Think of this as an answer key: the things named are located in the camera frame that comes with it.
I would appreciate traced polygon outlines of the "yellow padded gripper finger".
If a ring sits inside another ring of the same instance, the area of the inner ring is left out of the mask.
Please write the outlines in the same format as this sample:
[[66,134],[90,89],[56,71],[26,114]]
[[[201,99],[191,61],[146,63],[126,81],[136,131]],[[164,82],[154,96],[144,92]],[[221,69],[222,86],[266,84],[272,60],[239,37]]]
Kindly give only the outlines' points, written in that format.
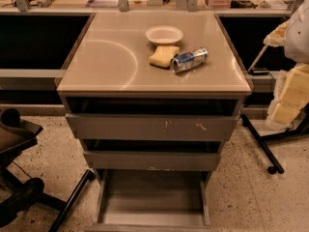
[[276,78],[274,98],[267,111],[269,127],[289,127],[309,102],[309,65],[297,63]]
[[288,21],[285,21],[278,25],[264,38],[264,44],[272,47],[283,46],[285,44],[287,25]]

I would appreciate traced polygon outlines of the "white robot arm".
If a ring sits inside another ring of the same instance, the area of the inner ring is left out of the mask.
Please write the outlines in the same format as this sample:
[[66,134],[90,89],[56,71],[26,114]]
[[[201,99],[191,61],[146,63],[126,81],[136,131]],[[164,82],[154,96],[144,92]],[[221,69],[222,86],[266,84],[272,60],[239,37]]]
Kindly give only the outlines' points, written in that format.
[[267,111],[267,124],[283,129],[309,103],[309,0],[304,0],[288,21],[268,34],[264,44],[283,46],[285,56],[295,61],[288,72],[279,72]]

